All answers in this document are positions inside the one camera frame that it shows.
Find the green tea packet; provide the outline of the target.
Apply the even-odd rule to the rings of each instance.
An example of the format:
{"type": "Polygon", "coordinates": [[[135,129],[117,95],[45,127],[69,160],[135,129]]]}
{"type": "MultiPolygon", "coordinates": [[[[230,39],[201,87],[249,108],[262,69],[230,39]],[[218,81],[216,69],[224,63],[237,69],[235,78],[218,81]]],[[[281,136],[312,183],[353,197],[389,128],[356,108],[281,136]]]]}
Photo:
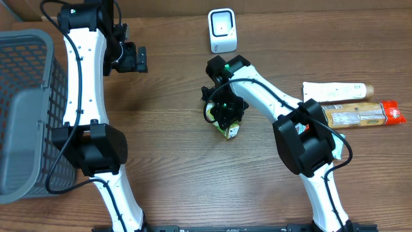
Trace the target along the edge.
{"type": "MultiPolygon", "coordinates": [[[[207,107],[206,107],[206,110],[207,110],[206,115],[207,115],[207,118],[210,121],[214,120],[214,116],[211,114],[211,109],[213,107],[214,107],[214,103],[208,103],[207,107]]],[[[240,122],[239,121],[233,122],[228,128],[226,128],[224,130],[220,128],[217,121],[213,122],[212,124],[217,128],[218,131],[220,131],[223,134],[223,136],[227,140],[230,140],[231,138],[234,138],[238,134],[238,131],[240,129],[240,122]]]]}

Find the white cream tube gold cap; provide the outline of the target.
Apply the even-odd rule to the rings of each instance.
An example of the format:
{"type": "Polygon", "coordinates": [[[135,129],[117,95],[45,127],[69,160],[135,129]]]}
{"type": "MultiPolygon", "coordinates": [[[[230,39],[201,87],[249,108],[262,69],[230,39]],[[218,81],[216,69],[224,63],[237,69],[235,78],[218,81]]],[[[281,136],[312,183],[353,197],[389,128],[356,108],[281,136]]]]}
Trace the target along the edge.
{"type": "Polygon", "coordinates": [[[313,99],[317,102],[339,102],[370,99],[374,87],[365,83],[354,82],[303,82],[304,101],[313,99]]]}

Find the teal wet wipes pack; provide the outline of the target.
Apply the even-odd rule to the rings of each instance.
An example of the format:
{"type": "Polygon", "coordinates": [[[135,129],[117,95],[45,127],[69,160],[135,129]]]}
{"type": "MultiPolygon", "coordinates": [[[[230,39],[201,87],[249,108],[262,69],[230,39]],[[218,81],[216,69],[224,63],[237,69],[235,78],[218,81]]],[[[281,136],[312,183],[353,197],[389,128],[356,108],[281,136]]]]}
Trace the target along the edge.
{"type": "MultiPolygon", "coordinates": [[[[297,130],[298,134],[302,134],[304,131],[309,130],[309,125],[302,125],[301,123],[298,123],[295,125],[295,129],[297,130]]],[[[342,159],[342,151],[344,147],[343,141],[338,138],[335,134],[332,134],[332,138],[335,143],[335,149],[332,151],[332,155],[335,159],[341,160],[342,159]]]]}

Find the orange spaghetti package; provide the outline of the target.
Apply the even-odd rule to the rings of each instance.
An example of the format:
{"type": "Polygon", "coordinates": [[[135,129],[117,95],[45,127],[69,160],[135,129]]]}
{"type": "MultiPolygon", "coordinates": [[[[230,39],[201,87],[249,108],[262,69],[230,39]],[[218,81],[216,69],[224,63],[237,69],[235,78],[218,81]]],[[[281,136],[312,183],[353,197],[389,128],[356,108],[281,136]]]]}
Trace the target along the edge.
{"type": "Polygon", "coordinates": [[[406,123],[397,101],[321,105],[328,126],[333,129],[406,123]]]}

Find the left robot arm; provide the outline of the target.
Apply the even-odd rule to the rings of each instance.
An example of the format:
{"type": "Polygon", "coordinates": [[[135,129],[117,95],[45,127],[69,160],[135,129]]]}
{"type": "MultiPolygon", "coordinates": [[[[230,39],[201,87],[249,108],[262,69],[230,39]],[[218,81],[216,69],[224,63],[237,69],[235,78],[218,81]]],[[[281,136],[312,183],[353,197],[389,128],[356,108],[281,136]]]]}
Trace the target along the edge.
{"type": "Polygon", "coordinates": [[[118,73],[146,73],[147,50],[128,40],[128,25],[114,18],[116,1],[60,1],[53,25],[64,36],[68,59],[68,98],[63,125],[51,141],[87,178],[62,190],[51,187],[53,164],[46,177],[49,193],[60,195],[86,184],[96,186],[112,220],[109,231],[150,231],[126,174],[126,136],[110,126],[104,101],[104,78],[118,73]]]}

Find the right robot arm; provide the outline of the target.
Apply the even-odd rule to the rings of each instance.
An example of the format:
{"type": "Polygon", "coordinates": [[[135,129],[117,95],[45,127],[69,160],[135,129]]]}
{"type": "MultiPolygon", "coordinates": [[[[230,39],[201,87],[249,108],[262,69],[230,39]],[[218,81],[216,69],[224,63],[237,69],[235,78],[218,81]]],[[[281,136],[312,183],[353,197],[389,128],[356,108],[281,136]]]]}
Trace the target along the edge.
{"type": "Polygon", "coordinates": [[[333,179],[333,151],[344,137],[328,126],[322,107],[313,99],[293,98],[266,81],[251,63],[238,55],[208,61],[206,74],[214,87],[203,87],[203,116],[226,130],[253,106],[272,123],[277,153],[284,165],[302,179],[313,210],[314,231],[353,231],[333,179]]]}

